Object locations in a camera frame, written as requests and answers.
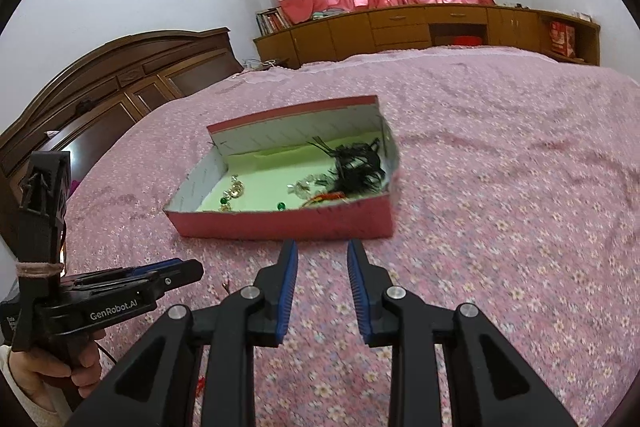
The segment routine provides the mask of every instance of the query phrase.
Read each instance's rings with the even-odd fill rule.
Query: elastic band
[[[64,263],[16,263],[15,272],[18,277],[27,279],[48,279],[60,275],[65,269]]]

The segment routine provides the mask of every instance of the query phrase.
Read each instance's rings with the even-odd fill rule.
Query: human hand
[[[105,337],[104,330],[95,331],[92,335],[97,341]],[[44,386],[42,377],[66,378],[71,377],[78,387],[78,393],[83,398],[91,394],[102,374],[100,352],[94,341],[91,341],[78,357],[82,367],[73,370],[60,362],[52,354],[35,347],[30,351],[17,351],[9,354],[9,370],[16,385],[35,404],[48,411],[55,411],[49,394]]]

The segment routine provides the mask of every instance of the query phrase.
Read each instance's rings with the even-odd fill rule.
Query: wooden headboard
[[[34,150],[68,150],[72,179],[137,121],[170,100],[215,84],[242,66],[227,28],[166,30],[108,42],[69,65],[0,135],[0,234],[12,250],[20,180]],[[49,138],[47,131],[57,131]]]

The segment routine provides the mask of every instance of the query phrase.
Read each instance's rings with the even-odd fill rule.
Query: row of books
[[[291,28],[291,23],[280,7],[258,12],[255,19],[263,36]]]

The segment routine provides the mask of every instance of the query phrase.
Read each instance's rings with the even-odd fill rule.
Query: silver bolt
[[[240,295],[245,299],[255,299],[260,295],[260,288],[256,286],[245,286],[240,290]]]
[[[183,318],[185,315],[187,314],[187,308],[185,306],[182,306],[181,304],[178,304],[176,306],[171,306],[169,308],[169,318],[173,319],[174,321],[177,321],[181,318]]]
[[[460,313],[462,313],[465,317],[472,319],[473,317],[477,317],[479,310],[475,304],[464,303],[460,306]]]
[[[390,299],[404,299],[406,297],[406,290],[402,286],[391,286],[386,289],[386,296]]]

